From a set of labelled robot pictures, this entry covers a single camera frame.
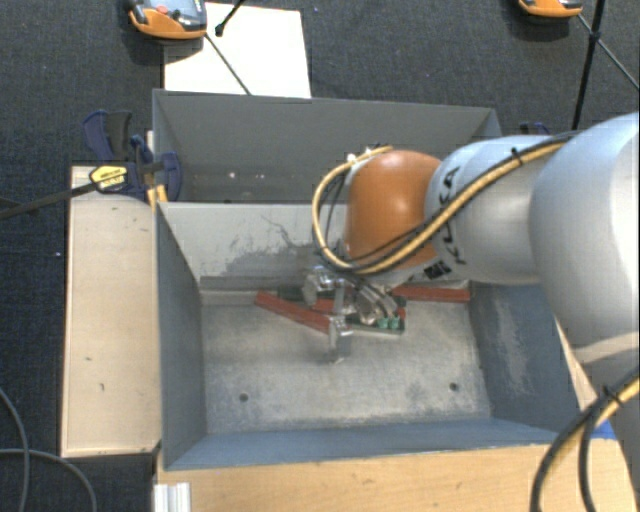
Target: yellow cable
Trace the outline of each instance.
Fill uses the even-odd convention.
[[[612,401],[609,405],[607,405],[604,408],[604,410],[598,417],[598,420],[596,421],[596,427],[599,427],[602,423],[604,423],[606,420],[611,418],[611,416],[613,416],[616,413],[616,411],[620,408],[620,404],[628,402],[635,395],[637,395],[638,392],[640,392],[640,377],[636,377],[624,389],[622,389],[620,393],[618,393],[617,396],[618,396],[619,402]],[[582,433],[584,431],[584,428],[585,426],[582,425],[580,428],[578,428],[572,435],[570,435],[566,439],[562,447],[558,450],[558,453],[556,454],[555,458],[551,461],[549,470],[547,472],[547,477],[549,476],[549,474],[551,474],[554,467],[560,464],[560,462],[562,462],[562,460],[571,452],[571,450],[573,450],[574,446],[580,443],[580,439],[582,438]]]
[[[316,190],[313,194],[313,199],[311,200],[311,223],[313,227],[313,233],[316,237],[316,240],[318,241],[320,250],[337,267],[340,267],[342,269],[349,269],[349,268],[352,268],[353,265],[351,263],[348,263],[346,261],[342,261],[341,259],[339,259],[337,256],[333,254],[331,249],[327,247],[327,242],[324,239],[324,235],[322,234],[322,229],[320,228],[320,211],[319,211],[320,209],[318,208],[318,205],[320,203],[320,198],[322,197],[322,193],[327,188],[331,180],[333,180],[335,177],[339,176],[340,174],[343,174],[349,171],[355,164],[362,162],[363,160],[367,160],[368,158],[380,155],[382,153],[387,153],[392,149],[393,149],[393,146],[382,146],[380,148],[372,149],[370,151],[362,153],[361,155],[357,156],[355,159],[349,162],[345,162],[333,168],[331,171],[329,171],[329,174],[327,174],[316,187]]]
[[[367,269],[354,270],[354,273],[358,275],[367,275],[373,274],[376,272],[381,272],[398,261],[402,260],[404,257],[409,256],[412,252],[417,250],[422,244],[427,242],[442,226],[444,226],[465,204],[467,204],[475,195],[481,192],[483,189],[499,180],[503,176],[509,174],[511,171],[521,167],[522,165],[529,163],[533,160],[541,158],[543,156],[548,155],[549,153],[553,153],[562,147],[565,143],[558,142],[555,144],[549,144],[548,146],[544,146],[540,149],[532,151],[530,153],[526,153],[520,155],[519,158],[510,160],[509,162],[501,165],[500,167],[494,169],[493,171],[485,174],[481,178],[479,178],[473,185],[468,187],[464,192],[462,192],[458,197],[456,197],[451,203],[444,208],[440,214],[428,225],[426,228],[419,233],[416,238],[414,238],[411,242],[409,242],[405,247],[403,247],[397,253],[389,256],[384,259],[380,263],[369,267]],[[382,148],[378,148],[376,150],[371,151],[370,153],[364,153],[357,157],[356,160],[352,162],[345,162],[342,165],[332,169],[329,174],[320,182],[313,196],[313,200],[311,202],[311,212],[312,212],[312,225],[313,232],[318,241],[318,245],[320,246],[320,250],[323,252],[324,256],[336,267],[343,270],[353,270],[357,268],[356,264],[353,264],[348,261],[344,261],[336,256],[329,247],[327,247],[327,243],[322,235],[322,230],[320,229],[320,219],[319,219],[319,211],[318,204],[320,202],[320,197],[324,192],[324,189],[327,185],[333,180],[336,176],[346,172],[353,165],[359,161],[362,161],[370,156],[384,153],[393,149],[390,146],[385,146]]]

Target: metal stand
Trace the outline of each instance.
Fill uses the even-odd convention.
[[[589,23],[587,22],[587,20],[584,18],[582,14],[578,15],[578,20],[580,21],[580,23],[582,23],[584,28],[586,28],[589,32],[591,32],[591,27],[589,27]],[[631,76],[631,73],[629,73],[629,71],[625,69],[622,63],[616,58],[613,52],[609,49],[609,47],[606,44],[604,44],[604,41],[602,39],[598,39],[598,46],[602,48],[602,50],[607,55],[607,57],[611,59],[611,62],[613,62],[613,64],[620,70],[620,72],[625,76],[625,78],[629,80],[629,83],[631,83],[631,85],[633,85],[638,91],[640,91],[640,85],[638,85],[638,82],[636,82],[636,79],[633,78]]]
[[[227,25],[229,20],[233,17],[233,15],[236,13],[236,11],[240,8],[240,6],[244,2],[245,2],[245,0],[238,0],[235,3],[235,5],[233,6],[233,9],[231,9],[231,12],[229,14],[227,14],[227,17],[224,20],[222,20],[222,23],[220,23],[216,27],[216,37],[222,37],[222,35],[224,34],[224,27]]]
[[[602,13],[604,11],[604,1],[598,0],[596,3],[596,11],[593,15],[593,22],[589,30],[589,46],[587,48],[587,58],[584,62],[584,68],[582,69],[582,80],[580,82],[580,92],[578,93],[578,100],[576,102],[576,110],[573,115],[572,130],[578,129],[580,124],[580,115],[582,114],[582,105],[584,104],[584,96],[587,92],[587,83],[589,82],[589,74],[591,73],[591,64],[593,63],[593,53],[596,49],[596,44],[600,40],[600,22],[602,21]]]

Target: black cable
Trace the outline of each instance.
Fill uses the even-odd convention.
[[[327,215],[327,225],[325,226],[324,231],[324,239],[329,240],[329,229],[331,228],[331,217],[333,217],[333,210],[336,207],[336,203],[338,202],[338,197],[340,196],[340,192],[342,192],[342,188],[344,187],[344,182],[346,180],[346,176],[344,174],[338,176],[338,186],[336,187],[336,191],[333,193],[333,199],[331,200],[331,206],[329,206],[329,214]]]
[[[85,487],[85,489],[89,494],[89,497],[91,499],[92,512],[97,512],[98,500],[96,499],[96,493],[93,490],[93,486],[91,485],[91,482],[89,482],[89,480],[84,475],[84,473],[80,471],[80,469],[78,469],[76,466],[71,464],[71,462],[63,459],[62,457],[58,457],[57,455],[54,455],[52,453],[41,452],[39,450],[33,450],[29,448],[29,443],[27,441],[27,433],[24,428],[24,423],[20,418],[20,414],[18,413],[17,409],[15,408],[11,400],[9,400],[9,397],[2,390],[2,388],[0,388],[0,398],[2,399],[4,404],[7,406],[7,409],[9,410],[9,412],[11,413],[11,416],[13,417],[15,424],[18,427],[18,432],[20,433],[20,440],[22,442],[22,448],[8,448],[8,449],[0,450],[0,456],[22,455],[24,457],[24,479],[22,484],[22,494],[20,496],[20,504],[18,507],[18,511],[24,512],[26,507],[27,498],[29,496],[29,480],[30,480],[30,470],[31,470],[30,458],[33,456],[33,457],[39,457],[41,459],[51,460],[58,464],[62,464],[69,471],[71,471],[76,477],[78,477],[78,479],[82,482],[82,485]]]
[[[0,388],[0,398],[4,402],[4,405],[7,406],[7,409],[11,413],[13,417],[13,421],[18,428],[18,432],[20,433],[20,442],[22,443],[22,451],[24,455],[24,472],[22,479],[22,494],[20,495],[20,504],[18,506],[19,512],[24,512],[25,507],[27,505],[27,497],[29,496],[29,474],[30,474],[30,458],[29,458],[29,442],[27,441],[27,432],[24,428],[24,423],[20,418],[20,414],[18,414],[17,409],[9,400],[9,397],[6,393]]]
[[[589,449],[591,447],[593,432],[596,429],[598,419],[602,415],[602,412],[611,402],[617,402],[619,406],[622,405],[618,398],[618,394],[627,385],[629,385],[633,379],[638,377],[638,371],[639,370],[636,369],[631,372],[614,387],[605,386],[602,389],[602,396],[606,397],[606,401],[603,401],[601,405],[594,408],[593,413],[585,423],[582,439],[580,440],[580,451],[578,453],[578,481],[580,483],[580,495],[582,496],[582,502],[584,503],[584,507],[587,509],[587,512],[597,512],[593,496],[591,494],[591,484],[588,471]]]
[[[587,93],[587,84],[591,73],[591,64],[593,63],[593,53],[596,49],[596,42],[600,39],[600,22],[604,13],[605,0],[596,0],[596,9],[593,15],[593,23],[589,29],[589,45],[587,46],[587,56],[585,57],[584,67],[582,68],[582,78],[580,79],[580,89],[578,91],[578,99],[576,100],[576,108],[573,114],[572,128],[575,130],[580,124],[580,116],[582,115],[582,105],[584,97]]]
[[[620,383],[616,384],[612,389],[614,393],[617,395],[620,389],[624,389],[631,381],[638,377],[638,368],[627,374]],[[540,465],[538,466],[538,471],[536,472],[536,476],[533,481],[533,485],[531,488],[531,499],[529,501],[529,512],[542,512],[542,508],[540,507],[540,498],[542,494],[542,487],[544,485],[544,481],[553,465],[556,457],[560,450],[564,447],[566,442],[571,439],[581,427],[585,426],[587,422],[589,422],[592,418],[594,424],[598,421],[599,416],[602,411],[614,400],[606,395],[601,394],[589,408],[582,411],[578,414],[569,425],[562,431],[558,436],[554,439],[553,443],[545,453]]]
[[[11,199],[7,199],[5,197],[0,197],[0,206],[11,208],[13,206],[20,206],[18,201],[12,201]]]
[[[333,180],[331,180],[329,182],[329,184],[327,185],[327,187],[323,191],[322,196],[320,197],[320,201],[318,202],[318,212],[322,211],[322,208],[324,207],[324,203],[327,200],[327,197],[331,193],[333,188],[336,185],[339,185],[339,189],[335,193],[334,198],[333,198],[333,203],[331,204],[331,208],[332,209],[334,208],[335,202],[337,201],[338,196],[339,196],[339,194],[341,192],[341,189],[344,186],[345,180],[346,180],[346,176],[344,174],[342,174],[340,176],[336,176]],[[326,225],[326,228],[325,228],[325,235],[324,235],[324,239],[325,240],[329,239],[329,227],[330,227],[330,224],[331,224],[331,213],[332,212],[330,211],[329,212],[329,216],[327,218],[327,225]],[[408,242],[411,241],[411,238],[410,238],[411,235],[417,236],[417,234],[421,231],[422,228],[423,228],[423,224],[419,224],[419,225],[417,225],[417,226],[405,231],[404,233],[401,233],[398,236],[395,236],[394,238],[392,238],[388,242],[385,242],[384,244],[376,247],[375,249],[372,249],[371,251],[369,251],[369,252],[367,252],[365,254],[361,254],[360,256],[356,256],[356,257],[349,257],[348,261],[354,262],[354,263],[358,262],[358,261],[363,261],[363,260],[369,258],[370,256],[373,256],[374,254],[377,254],[380,251],[386,249],[387,247],[392,246],[395,243],[398,243],[398,242],[401,242],[401,241],[405,242],[405,243],[408,243]],[[320,246],[317,244],[317,241],[315,240],[315,237],[314,237],[314,242],[316,242],[315,243],[316,249],[319,250]],[[326,263],[330,264],[330,262],[326,258],[323,257],[323,260]]]
[[[320,214],[320,211],[322,211],[322,207],[324,206],[325,201],[327,200],[328,195],[330,194],[331,190],[333,190],[333,187],[335,187],[341,180],[341,178],[345,178],[345,175],[340,175],[340,176],[336,176],[332,181],[330,181],[327,184],[327,187],[325,188],[325,190],[322,193],[322,196],[320,197],[320,200],[318,201],[318,216]],[[392,238],[391,240],[389,240],[388,242],[384,243],[383,245],[379,246],[376,249],[373,249],[372,251],[369,251],[366,254],[351,258],[348,257],[348,255],[345,255],[345,257],[348,257],[348,261],[350,262],[357,262],[357,261],[362,261],[366,258],[368,258],[369,256],[373,256],[374,254],[380,252],[383,249],[386,249],[387,247],[395,244],[396,242],[400,242],[403,241],[403,243],[409,243],[411,241],[411,235],[417,236],[417,234],[420,232],[420,230],[423,228],[423,224],[420,224],[418,226],[416,226],[415,228],[410,229],[409,231],[406,231],[405,233],[402,233],[394,238]],[[328,233],[328,228],[325,231],[325,240],[327,240],[327,233]],[[349,275],[351,272],[353,271],[357,271],[360,267],[357,267],[354,270],[347,270],[347,269],[341,269],[341,268],[337,268],[334,267],[333,263],[331,262],[331,260],[329,260],[324,252],[322,251],[323,247],[320,247],[320,244],[318,243],[318,240],[316,239],[315,235],[313,234],[313,230],[312,230],[312,239],[313,239],[313,244],[314,247],[316,248],[316,250],[318,251],[321,259],[330,267],[333,269],[333,271],[338,274],[338,275],[342,275],[342,276],[347,276]],[[401,249],[402,245],[399,245],[397,247],[395,247],[394,249]],[[388,253],[385,253],[384,255],[382,255],[380,258],[374,260],[373,262],[371,262],[370,264],[363,264],[362,268],[366,268],[369,265],[374,265],[376,263],[378,263],[379,261],[382,261],[383,259],[385,259],[387,256],[389,256],[391,254],[391,251],[389,251]]]
[[[56,192],[55,194],[50,194],[29,203],[22,203],[17,206],[13,206],[12,208],[1,211],[0,220],[10,219],[11,217],[15,217],[16,215],[21,215],[23,213],[34,212],[36,210],[39,210],[40,208],[44,208],[45,206],[59,203],[60,201],[66,201],[67,199],[72,199],[83,194],[88,194],[89,192],[93,192],[95,189],[96,186],[93,183],[87,183],[86,185],[82,185],[80,187],[63,190],[62,192]]]
[[[0,450],[0,456],[1,455],[20,455],[23,452],[25,452],[25,450],[21,448],[9,448],[9,449]],[[87,493],[89,494],[89,498],[91,499],[92,512],[98,511],[98,500],[96,498],[96,493],[93,490],[93,486],[91,485],[91,482],[89,482],[89,479],[86,477],[86,475],[77,466],[73,465],[68,460],[63,459],[62,457],[58,457],[57,455],[54,455],[52,453],[41,452],[39,450],[28,450],[28,453],[33,457],[39,457],[41,459],[50,460],[57,464],[61,464],[63,467],[71,471],[71,473],[73,473],[78,478],[78,480],[82,482],[82,485],[87,490]]]
[[[218,56],[222,59],[222,62],[224,62],[224,65],[227,66],[227,69],[231,72],[231,74],[233,75],[233,77],[236,79],[236,81],[240,84],[240,87],[242,87],[242,90],[245,92],[245,94],[247,96],[253,96],[251,94],[251,92],[249,91],[249,89],[247,89],[247,86],[244,85],[244,82],[240,79],[240,77],[238,76],[238,74],[236,73],[235,69],[233,69],[233,67],[231,66],[231,64],[229,64],[229,61],[227,61],[227,59],[224,57],[224,55],[222,54],[222,52],[220,51],[220,49],[218,48],[218,46],[216,45],[216,43],[213,42],[213,39],[211,39],[211,37],[209,36],[209,34],[205,33],[204,34],[204,38],[209,41],[209,43],[211,44],[211,46],[213,47],[213,49],[216,51],[216,53],[218,54]]]
[[[591,34],[591,27],[589,26],[589,23],[587,22],[585,17],[582,14],[578,14],[578,19],[580,20],[580,23],[582,23],[582,25],[589,31],[589,34]],[[622,62],[618,60],[618,58],[613,54],[613,52],[609,50],[609,47],[606,44],[604,44],[604,41],[598,38],[596,43],[600,48],[602,48],[602,50],[607,55],[607,57],[611,59],[611,62],[615,64],[615,66],[622,72],[622,74],[627,78],[627,80],[629,80],[629,82],[631,82],[631,84],[640,91],[640,85],[638,85],[638,82],[635,81],[635,79],[631,76],[631,73],[627,71],[627,69],[622,65]]]
[[[233,18],[234,14],[236,13],[236,11],[238,9],[240,9],[240,6],[245,2],[245,0],[238,0],[236,2],[236,4],[233,6],[233,9],[231,9],[231,12],[229,14],[227,14],[226,18],[224,20],[222,20],[222,23],[220,23],[219,25],[216,26],[216,37],[222,37],[222,35],[224,34],[224,28],[227,26],[227,23],[229,22],[229,20],[231,18]]]

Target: black wire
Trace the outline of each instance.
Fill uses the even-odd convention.
[[[578,453],[578,481],[580,483],[580,495],[582,496],[582,502],[584,503],[584,507],[587,509],[587,512],[597,512],[593,501],[593,495],[591,494],[591,484],[588,471],[589,449],[591,447],[593,432],[596,429],[599,417],[611,402],[618,402],[618,404],[621,405],[618,394],[622,392],[622,390],[629,385],[633,379],[638,377],[638,372],[639,369],[636,368],[636,370],[628,374],[627,377],[622,379],[614,387],[604,387],[602,395],[607,398],[607,401],[603,402],[602,405],[595,409],[593,414],[585,423],[582,439],[580,440],[580,451]]]
[[[322,208],[324,207],[324,203],[327,200],[328,195],[331,193],[331,191],[333,190],[333,188],[338,185],[339,186],[339,190],[335,193],[334,198],[333,198],[333,203],[331,205],[331,207],[333,208],[335,206],[335,202],[338,198],[338,196],[340,195],[340,191],[342,189],[342,187],[344,186],[344,182],[346,180],[346,176],[344,174],[338,175],[336,176],[334,179],[332,179],[326,186],[326,188],[324,189],[324,191],[322,192],[322,196],[320,196],[320,200],[318,201],[318,212],[322,211]],[[327,241],[329,239],[329,226],[331,224],[331,212],[329,212],[329,216],[327,218],[327,226],[325,228],[325,235],[324,235],[324,239],[325,241]],[[405,241],[405,242],[410,242],[411,241],[411,235],[417,236],[418,233],[421,231],[421,229],[423,228],[424,224],[419,224],[407,231],[405,231],[404,233],[400,233],[399,235],[395,236],[394,238],[392,238],[391,240],[389,240],[388,242],[385,242],[384,244],[376,247],[375,249],[372,249],[371,251],[365,253],[365,254],[361,254],[360,256],[355,256],[355,257],[349,257],[348,261],[349,262],[357,262],[357,261],[363,261],[367,258],[369,258],[370,256],[373,256],[374,254],[379,253],[380,251],[382,251],[383,249],[386,249],[387,247],[390,247],[391,245],[400,242],[400,241]],[[315,244],[316,249],[320,249],[320,246],[316,243]],[[325,260],[326,263],[330,264],[330,261],[327,260],[326,258],[323,257],[323,259]]]
[[[67,461],[67,460],[65,460],[65,459],[63,459],[61,457],[58,457],[57,455],[54,455],[52,453],[47,453],[47,452],[41,452],[41,451],[33,450],[33,449],[29,448],[29,443],[27,441],[27,433],[25,431],[24,423],[22,421],[22,418],[20,418],[20,414],[18,413],[17,409],[15,408],[15,406],[13,405],[11,400],[9,400],[9,397],[2,390],[2,388],[0,388],[0,398],[2,399],[4,404],[7,406],[7,409],[11,413],[11,416],[13,416],[15,424],[18,427],[18,432],[20,433],[20,440],[22,442],[22,448],[8,448],[8,449],[0,450],[0,456],[3,456],[3,455],[22,455],[24,457],[24,479],[23,479],[23,484],[22,484],[22,494],[20,496],[20,504],[19,504],[19,507],[18,507],[19,512],[24,512],[25,507],[26,507],[26,503],[27,503],[27,498],[29,496],[29,480],[30,480],[30,469],[31,469],[31,467],[30,467],[30,458],[32,456],[33,457],[39,457],[41,459],[48,459],[48,460],[54,461],[54,462],[56,462],[58,464],[62,464],[69,471],[71,471],[74,475],[76,475],[76,477],[78,477],[78,479],[82,482],[82,485],[84,485],[85,489],[89,493],[89,497],[91,499],[91,510],[92,510],[92,512],[97,512],[97,510],[98,510],[98,501],[96,499],[96,493],[93,490],[91,482],[89,482],[89,480],[87,479],[85,474],[82,471],[80,471],[80,469],[78,469],[76,466],[71,464],[71,462],[69,462],[69,461]]]
[[[11,208],[13,206],[19,206],[20,203],[18,201],[12,201],[11,199],[7,199],[5,197],[0,197],[0,206]]]
[[[21,203],[17,206],[1,211],[0,220],[10,219],[11,217],[15,217],[16,215],[21,215],[23,213],[34,212],[40,208],[44,208],[45,206],[59,203],[60,201],[66,201],[67,199],[73,199],[74,197],[78,197],[83,194],[88,194],[89,192],[93,192],[95,189],[96,186],[93,183],[87,183],[80,187],[50,194],[40,199],[36,199],[35,201]]]
[[[227,14],[227,16],[225,17],[224,20],[222,20],[222,22],[220,24],[218,24],[216,26],[215,32],[216,32],[216,36],[218,37],[222,37],[222,35],[224,34],[224,29],[227,26],[227,23],[229,22],[229,20],[231,18],[233,18],[233,15],[236,13],[236,11],[238,9],[240,9],[240,6],[245,2],[245,0],[238,0],[235,5],[233,6],[233,9],[231,9],[231,12],[229,14]]]
[[[22,450],[21,448],[8,448],[0,450],[0,455],[20,455],[23,452],[25,452],[25,450]],[[89,498],[91,499],[92,512],[98,511],[98,500],[96,498],[96,493],[93,490],[93,486],[91,485],[91,482],[89,482],[89,479],[86,477],[86,475],[77,466],[73,465],[71,462],[63,459],[62,457],[54,455],[53,453],[41,452],[39,450],[28,450],[28,454],[34,457],[39,457],[41,459],[53,461],[57,464],[61,464],[69,471],[71,471],[76,477],[78,477],[78,480],[82,482],[82,485],[87,490]]]
[[[589,31],[589,34],[592,34],[591,27],[589,26],[589,23],[587,22],[585,17],[582,14],[578,14],[578,19],[580,20],[580,23],[582,23],[582,25]],[[631,73],[627,71],[627,69],[622,65],[622,62],[618,60],[618,58],[613,54],[613,52],[609,50],[609,47],[606,44],[604,44],[604,41],[598,38],[596,43],[598,44],[598,46],[600,46],[600,48],[602,48],[602,50],[607,55],[607,57],[611,59],[611,62],[615,64],[615,66],[622,72],[622,74],[627,78],[627,80],[629,80],[629,82],[631,82],[631,84],[640,91],[640,85],[638,85],[638,82],[635,81],[635,79],[631,76]]]
[[[329,229],[331,228],[331,217],[333,216],[333,210],[336,207],[336,203],[338,202],[338,197],[340,196],[340,192],[342,192],[342,188],[344,187],[344,182],[347,179],[344,174],[338,176],[340,178],[338,180],[338,186],[336,187],[336,191],[333,194],[333,199],[331,200],[331,206],[329,207],[329,214],[327,215],[327,225],[325,226],[324,231],[324,239],[326,241],[329,240]]]
[[[628,373],[619,383],[611,388],[613,393],[617,395],[622,389],[628,386],[630,382],[636,379],[638,377],[638,371],[639,368],[636,368],[632,372]],[[592,418],[595,424],[605,407],[613,401],[614,399],[610,395],[603,393],[595,400],[595,402],[593,402],[593,404],[591,404],[591,406],[589,406],[589,408],[578,414],[554,439],[538,466],[538,471],[536,472],[533,486],[531,488],[529,512],[542,512],[542,508],[540,507],[542,486],[544,485],[544,481],[549,473],[549,469],[551,469],[555,458],[558,456],[558,453],[563,448],[567,440],[571,438],[580,429],[580,427],[586,425]]]
[[[229,64],[229,61],[227,61],[227,59],[224,57],[224,55],[222,54],[222,52],[220,51],[220,49],[218,48],[218,46],[216,45],[216,43],[213,42],[213,39],[211,39],[211,37],[209,37],[209,34],[207,34],[205,32],[204,34],[204,38],[209,41],[209,43],[211,43],[211,46],[213,47],[213,49],[216,51],[216,53],[218,54],[218,56],[222,59],[222,62],[224,62],[224,65],[227,66],[227,69],[231,72],[231,74],[233,75],[233,78],[236,79],[236,81],[240,84],[240,87],[242,87],[242,90],[245,92],[245,94],[247,96],[253,96],[251,94],[251,92],[249,91],[249,89],[247,89],[247,86],[244,85],[244,82],[240,79],[240,77],[238,76],[238,74],[236,73],[235,69],[233,69],[233,67],[231,66],[231,64]]]
[[[29,458],[29,442],[27,441],[27,432],[24,428],[24,423],[20,418],[20,414],[18,414],[18,410],[15,408],[9,397],[6,393],[0,388],[0,398],[4,402],[4,405],[7,406],[7,409],[11,413],[13,417],[13,421],[18,428],[18,432],[20,433],[20,442],[22,443],[22,450],[24,452],[24,472],[22,479],[22,494],[20,495],[20,504],[18,506],[19,512],[24,512],[25,507],[27,505],[27,497],[29,496],[29,473],[30,473],[30,458]]]

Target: gray bin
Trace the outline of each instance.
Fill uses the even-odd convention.
[[[410,303],[403,336],[357,334],[337,365],[326,336],[253,306],[316,261],[308,203],[330,167],[375,142],[444,157],[498,136],[492,110],[154,91],[153,128],[185,172],[157,216],[167,469],[546,443],[578,411],[535,286]]]

